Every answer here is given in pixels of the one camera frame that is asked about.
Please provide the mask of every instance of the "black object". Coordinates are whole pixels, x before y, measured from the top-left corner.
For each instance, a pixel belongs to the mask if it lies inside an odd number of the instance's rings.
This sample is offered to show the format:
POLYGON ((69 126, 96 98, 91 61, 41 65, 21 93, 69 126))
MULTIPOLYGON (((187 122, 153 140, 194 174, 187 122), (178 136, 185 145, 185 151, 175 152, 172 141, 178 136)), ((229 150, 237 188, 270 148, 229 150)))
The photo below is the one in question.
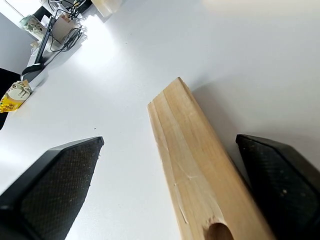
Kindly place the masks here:
POLYGON ((36 55, 34 64, 31 66, 26 67, 22 73, 21 73, 21 80, 27 80, 29 83, 41 73, 41 71, 45 68, 44 65, 44 59, 43 59, 43 53, 46 48, 46 44, 49 40, 49 36, 51 35, 52 29, 55 25, 56 19, 51 16, 49 19, 48 26, 46 28, 46 32, 43 36, 43 39, 41 41, 41 45, 39 47, 39 51, 36 55))
POLYGON ((84 4, 79 7, 79 12, 83 14, 84 11, 87 10, 91 5, 92 5, 92 1, 86 0, 84 4))
POLYGON ((278 239, 319 239, 320 173, 289 145, 237 135, 252 193, 278 239))
POLYGON ((33 16, 38 19, 40 22, 44 16, 47 16, 50 18, 52 15, 51 13, 43 6, 41 6, 34 14, 33 16))
POLYGON ((45 152, 0 196, 0 239, 65 239, 103 145, 102 137, 93 137, 45 152))
POLYGON ((44 34, 43 39, 41 41, 39 52, 36 55, 35 62, 34 62, 35 64, 41 63, 41 61, 43 59, 42 54, 44 53, 44 50, 46 48, 46 44, 49 40, 49 36, 51 35, 52 29, 54 28, 55 23, 56 23, 56 19, 53 16, 51 16, 49 18, 48 26, 46 28, 45 34, 44 34))

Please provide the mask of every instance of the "white wall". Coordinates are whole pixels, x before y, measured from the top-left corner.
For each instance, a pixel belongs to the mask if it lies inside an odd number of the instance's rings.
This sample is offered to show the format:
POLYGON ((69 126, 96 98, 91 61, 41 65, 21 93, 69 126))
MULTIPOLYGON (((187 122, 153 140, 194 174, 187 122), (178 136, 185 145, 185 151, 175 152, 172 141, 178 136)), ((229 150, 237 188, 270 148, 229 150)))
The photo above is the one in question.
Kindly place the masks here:
POLYGON ((0 68, 21 74, 31 55, 33 38, 0 13, 0 68))

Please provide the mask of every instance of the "white container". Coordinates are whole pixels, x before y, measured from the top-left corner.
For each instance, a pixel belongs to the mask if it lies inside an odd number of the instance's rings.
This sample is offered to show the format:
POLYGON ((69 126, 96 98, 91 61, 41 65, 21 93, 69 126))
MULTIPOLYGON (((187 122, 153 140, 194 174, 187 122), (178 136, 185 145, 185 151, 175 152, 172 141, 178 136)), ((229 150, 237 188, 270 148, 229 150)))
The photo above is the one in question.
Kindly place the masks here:
POLYGON ((91 2, 104 17, 118 11, 122 4, 122 0, 91 0, 91 2))

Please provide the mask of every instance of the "wooden block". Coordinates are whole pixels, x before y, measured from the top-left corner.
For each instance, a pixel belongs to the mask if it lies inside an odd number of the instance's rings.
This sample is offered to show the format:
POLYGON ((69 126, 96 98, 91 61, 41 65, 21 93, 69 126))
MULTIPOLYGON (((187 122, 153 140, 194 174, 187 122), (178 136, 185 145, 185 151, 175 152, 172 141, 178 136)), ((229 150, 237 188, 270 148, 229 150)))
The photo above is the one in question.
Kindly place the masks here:
POLYGON ((148 112, 182 239, 274 239, 181 78, 149 103, 148 112))

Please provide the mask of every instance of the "desk clutter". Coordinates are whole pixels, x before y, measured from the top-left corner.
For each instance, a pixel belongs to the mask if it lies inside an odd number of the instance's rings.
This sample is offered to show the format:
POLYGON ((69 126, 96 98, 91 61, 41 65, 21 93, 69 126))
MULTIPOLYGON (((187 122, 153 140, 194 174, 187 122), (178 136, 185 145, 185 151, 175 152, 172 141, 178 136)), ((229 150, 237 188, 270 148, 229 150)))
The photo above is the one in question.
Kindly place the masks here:
POLYGON ((49 14, 44 13, 42 21, 34 15, 24 17, 20 24, 33 35, 39 42, 33 42, 33 52, 36 53, 33 64, 26 67, 21 73, 21 80, 12 84, 0 101, 0 113, 17 110, 31 95, 31 82, 44 68, 46 60, 44 51, 55 53, 55 55, 67 52, 75 46, 84 34, 78 16, 86 0, 75 0, 72 4, 65 6, 63 3, 69 1, 48 0, 49 14))

